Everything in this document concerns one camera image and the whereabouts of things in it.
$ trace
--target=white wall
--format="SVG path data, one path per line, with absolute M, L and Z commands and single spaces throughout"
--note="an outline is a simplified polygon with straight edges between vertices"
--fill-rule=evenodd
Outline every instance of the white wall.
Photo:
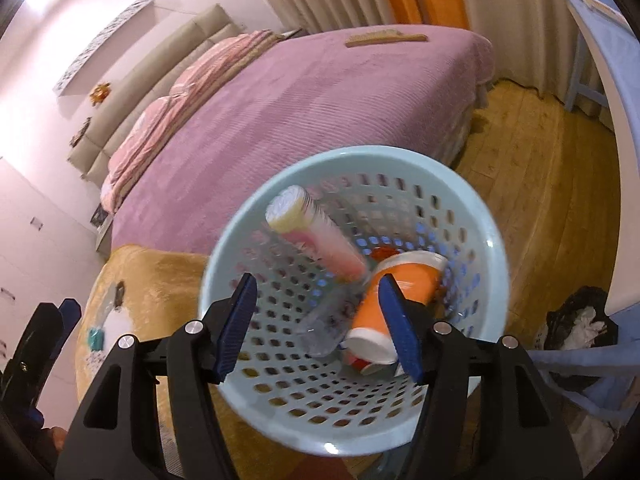
M 265 0 L 156 0 L 108 40 L 57 98 L 51 90 L 57 79 L 133 1 L 60 0 L 44 19 L 21 8 L 0 41 L 0 59 L 13 56 L 0 73 L 0 155 L 86 227 L 98 189 L 80 180 L 66 157 L 69 139 L 94 111 L 86 97 L 91 88 L 102 81 L 116 85 L 159 41 L 215 3 L 247 30 L 282 30 Z

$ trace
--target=black trash bag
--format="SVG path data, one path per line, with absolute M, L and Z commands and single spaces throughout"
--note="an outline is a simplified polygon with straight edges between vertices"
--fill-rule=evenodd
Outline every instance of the black trash bag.
M 588 306 L 592 306 L 596 311 L 593 321 L 603 321 L 606 327 L 594 339 L 591 347 L 615 345 L 618 342 L 618 326 L 604 313 L 606 302 L 607 293 L 601 288 L 597 286 L 579 288 L 566 299 L 559 310 L 546 313 L 548 332 L 543 349 L 559 350 L 574 328 L 578 313 Z M 563 376 L 554 372 L 550 372 L 549 375 L 558 386 L 569 392 L 581 392 L 599 379 L 582 375 Z

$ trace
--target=folded blanket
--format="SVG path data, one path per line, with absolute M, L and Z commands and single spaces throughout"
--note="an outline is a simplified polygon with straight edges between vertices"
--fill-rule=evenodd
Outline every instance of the folded blanket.
M 173 134 L 225 83 L 278 41 L 270 30 L 228 38 L 207 50 L 151 103 L 114 153 L 100 200 L 114 214 Z

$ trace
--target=light blue plastic basket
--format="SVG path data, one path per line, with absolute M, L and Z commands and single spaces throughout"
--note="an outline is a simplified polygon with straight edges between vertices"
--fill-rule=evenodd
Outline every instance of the light blue plastic basket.
M 199 314 L 228 297 L 244 272 L 258 280 L 258 308 L 236 369 L 220 392 L 256 430 L 317 455 L 354 456 L 412 439 L 425 389 L 407 376 L 362 376 L 338 355 L 306 356 L 293 329 L 334 286 L 331 274 L 264 221 L 269 202 L 305 187 L 368 255 L 391 244 L 446 256 L 447 315 L 465 335 L 496 341 L 509 277 L 500 233 L 469 184 L 439 162 L 388 146 L 357 146 L 303 160 L 264 184 L 234 216 L 207 266 Z M 470 380 L 469 393 L 478 385 Z

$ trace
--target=bed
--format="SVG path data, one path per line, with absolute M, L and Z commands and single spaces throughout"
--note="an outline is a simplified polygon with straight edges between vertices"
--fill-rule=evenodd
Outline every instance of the bed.
M 216 35 L 239 32 L 219 6 L 194 21 L 200 30 L 194 37 L 190 25 L 190 48 L 181 40 L 184 30 L 165 40 L 134 69 L 144 84 L 132 76 L 114 87 L 73 149 L 71 163 L 92 182 L 102 184 L 127 129 L 206 51 L 207 41 L 210 47 Z M 492 79 L 492 46 L 462 29 L 393 28 L 429 41 L 346 48 L 362 29 L 338 30 L 281 41 L 244 67 L 154 157 L 114 216 L 113 247 L 208 254 L 255 189 L 333 148 L 387 144 L 450 164 Z M 159 56 L 171 62 L 159 66 Z

